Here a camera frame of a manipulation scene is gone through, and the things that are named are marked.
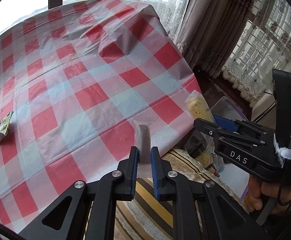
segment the finger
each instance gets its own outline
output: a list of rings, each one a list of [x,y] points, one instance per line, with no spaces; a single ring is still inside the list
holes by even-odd
[[[251,191],[253,197],[258,198],[261,195],[261,182],[256,177],[250,175],[248,182],[249,191]]]
[[[255,198],[251,192],[247,194],[247,202],[256,210],[262,208],[262,200],[260,198]]]
[[[263,182],[261,185],[261,192],[269,197],[278,197],[279,192],[278,183],[266,183]],[[280,199],[282,202],[287,202],[291,199],[291,186],[282,187]]]
[[[271,214],[280,214],[280,213],[283,213],[285,210],[287,210],[287,207],[288,206],[280,206],[280,205],[276,205],[272,211],[271,211]]]
[[[244,203],[245,203],[247,209],[248,209],[250,212],[253,212],[253,211],[254,211],[254,207],[251,206],[251,204],[250,204],[250,202],[249,202],[247,196],[248,196],[248,195],[246,195],[245,198],[244,198]]]
[[[253,211],[255,210],[254,207],[251,206],[249,202],[246,201],[245,204],[246,204],[247,209],[248,209],[250,212],[253,212]]]

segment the cheese package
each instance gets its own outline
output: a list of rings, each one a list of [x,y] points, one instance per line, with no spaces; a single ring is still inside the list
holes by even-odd
[[[207,105],[207,102],[198,91],[194,90],[188,96],[185,103],[193,119],[201,118],[209,122],[215,123],[215,120],[213,118],[209,106]],[[214,164],[218,172],[222,171],[224,169],[223,158],[214,153],[213,138],[206,134],[202,135],[206,139],[208,146],[199,156],[195,157],[195,160],[200,162],[204,168],[211,164]]]

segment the plastic bag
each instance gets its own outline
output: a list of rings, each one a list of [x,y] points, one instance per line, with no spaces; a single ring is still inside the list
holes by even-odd
[[[193,119],[201,118],[215,123],[207,102],[198,91],[194,90],[185,100],[185,103]]]
[[[193,119],[201,118],[209,122],[215,123],[215,120],[209,106],[207,105],[207,102],[198,91],[194,90],[185,100],[185,103]],[[207,141],[207,146],[203,152],[199,152],[198,156],[194,157],[195,160],[200,162],[204,168],[213,164],[218,172],[222,171],[224,169],[223,158],[214,153],[215,147],[213,138],[203,133],[202,136]],[[202,141],[200,140],[200,136],[198,136],[196,133],[193,133],[192,137],[195,137],[195,139],[200,142]],[[192,137],[185,145],[185,149],[187,151],[189,149],[189,145],[193,147],[194,138]]]

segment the red and white checkered tablecloth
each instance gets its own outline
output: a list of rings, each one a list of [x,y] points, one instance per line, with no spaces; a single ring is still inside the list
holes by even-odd
[[[76,180],[116,169],[134,145],[133,117],[164,154],[192,127],[199,86],[152,6],[64,5],[0,36],[0,222],[19,232]]]

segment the wrapper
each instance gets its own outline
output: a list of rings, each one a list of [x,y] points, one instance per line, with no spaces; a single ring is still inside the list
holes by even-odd
[[[0,142],[8,135],[13,111],[9,112],[0,123]]]
[[[201,118],[209,122],[215,123],[215,120],[209,106],[207,105],[207,102],[198,91],[194,90],[188,96],[185,103],[193,119]],[[203,152],[199,152],[199,155],[195,157],[195,160],[200,162],[204,168],[213,164],[218,172],[222,171],[224,169],[223,158],[214,153],[213,138],[206,134],[202,135],[207,141],[207,147]]]

